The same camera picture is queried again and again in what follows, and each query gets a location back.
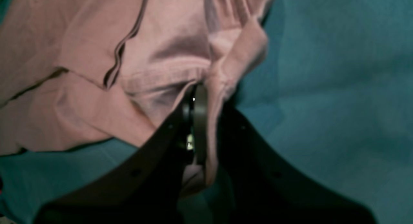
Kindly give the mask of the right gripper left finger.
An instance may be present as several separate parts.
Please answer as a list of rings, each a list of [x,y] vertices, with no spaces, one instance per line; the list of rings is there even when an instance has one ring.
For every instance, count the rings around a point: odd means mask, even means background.
[[[44,205],[36,224],[183,224],[184,170],[207,158],[207,90],[190,86],[177,108],[130,158],[103,177]]]

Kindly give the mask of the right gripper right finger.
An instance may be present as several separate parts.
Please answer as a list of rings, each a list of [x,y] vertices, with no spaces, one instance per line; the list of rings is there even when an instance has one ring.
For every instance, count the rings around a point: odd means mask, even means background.
[[[235,199],[230,224],[376,223],[364,205],[317,183],[283,159],[232,105],[224,106],[218,127],[218,159]]]

